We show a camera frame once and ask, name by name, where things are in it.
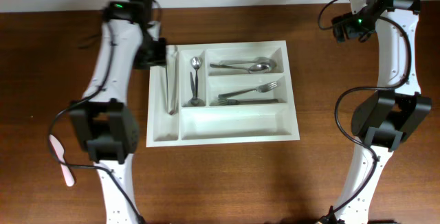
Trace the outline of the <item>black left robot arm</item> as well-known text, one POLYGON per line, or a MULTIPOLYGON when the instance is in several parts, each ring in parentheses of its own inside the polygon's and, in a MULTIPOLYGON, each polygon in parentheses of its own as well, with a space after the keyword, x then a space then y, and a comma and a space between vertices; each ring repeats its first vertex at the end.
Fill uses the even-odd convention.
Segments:
POLYGON ((102 11, 93 76, 69 117, 80 148, 100 178, 107 223, 144 223, 134 197, 132 164, 139 126, 127 106, 134 69, 166 66, 166 39, 154 20, 156 0, 110 1, 102 11))

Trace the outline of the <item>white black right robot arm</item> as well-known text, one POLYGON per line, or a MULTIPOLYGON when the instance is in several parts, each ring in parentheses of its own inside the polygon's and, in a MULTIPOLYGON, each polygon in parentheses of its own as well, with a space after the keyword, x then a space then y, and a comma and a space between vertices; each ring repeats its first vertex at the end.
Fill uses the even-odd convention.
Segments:
POLYGON ((350 12, 332 19, 337 42, 356 38, 379 42, 379 76, 372 95, 353 112, 351 130, 340 123, 339 107, 354 87, 336 101, 334 118, 340 132, 355 146, 341 195, 319 223, 368 223, 375 189, 388 160, 422 123, 432 100, 421 94, 415 63, 415 33, 421 0, 347 0, 350 12))

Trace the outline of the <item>small metal teaspoon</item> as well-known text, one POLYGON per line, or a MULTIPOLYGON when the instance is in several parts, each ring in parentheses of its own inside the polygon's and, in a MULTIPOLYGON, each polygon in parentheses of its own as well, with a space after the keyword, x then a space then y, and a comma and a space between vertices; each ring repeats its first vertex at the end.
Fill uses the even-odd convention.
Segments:
POLYGON ((197 74, 197 71, 201 67, 201 60, 198 57, 193 57, 191 59, 190 63, 191 63, 192 68, 195 70, 195 77, 193 77, 193 78, 194 78, 194 81, 195 81, 196 96, 198 97, 198 74, 197 74))

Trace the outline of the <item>metal fork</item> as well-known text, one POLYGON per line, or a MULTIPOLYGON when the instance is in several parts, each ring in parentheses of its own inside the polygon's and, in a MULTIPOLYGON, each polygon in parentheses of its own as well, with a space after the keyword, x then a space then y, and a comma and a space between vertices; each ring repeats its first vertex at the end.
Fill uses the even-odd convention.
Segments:
POLYGON ((267 100, 235 100, 235 99, 222 99, 218 98, 217 102, 219 105, 247 105, 247 104, 272 104, 279 103, 278 99, 267 99, 267 100))
POLYGON ((260 85, 257 86, 255 88, 251 88, 251 89, 244 89, 244 90, 240 90, 240 91, 233 91, 230 93, 222 93, 218 95, 218 98, 220 99, 226 99, 226 98, 231 98, 233 96, 237 96, 237 95, 241 95, 244 93, 249 93, 249 92, 259 92, 259 93, 266 93, 269 92, 275 88, 277 88, 279 86, 279 82, 278 81, 274 81, 274 82, 269 82, 266 83, 264 85, 260 85))

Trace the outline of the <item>long metal tongs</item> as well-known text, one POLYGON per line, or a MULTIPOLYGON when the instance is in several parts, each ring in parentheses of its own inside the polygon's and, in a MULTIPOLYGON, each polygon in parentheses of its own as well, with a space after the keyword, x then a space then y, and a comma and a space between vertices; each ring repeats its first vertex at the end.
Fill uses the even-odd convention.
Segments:
POLYGON ((167 47, 166 59, 167 109, 169 115, 174 115, 177 102, 178 46, 169 45, 167 47))

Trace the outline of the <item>large metal spoon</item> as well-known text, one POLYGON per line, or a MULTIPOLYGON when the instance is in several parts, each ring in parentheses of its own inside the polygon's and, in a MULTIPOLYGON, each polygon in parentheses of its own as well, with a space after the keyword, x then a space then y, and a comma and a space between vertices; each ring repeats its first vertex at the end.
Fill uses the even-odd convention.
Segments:
POLYGON ((219 65, 219 64, 210 63, 210 67, 222 68, 222 69, 240 69, 248 72, 249 74, 264 74, 273 70, 273 67, 269 63, 257 63, 250 67, 238 67, 238 66, 219 65))
POLYGON ((253 60, 221 60, 219 65, 238 65, 238 64, 256 64, 256 63, 269 63, 276 65, 276 61, 268 57, 256 57, 253 60))

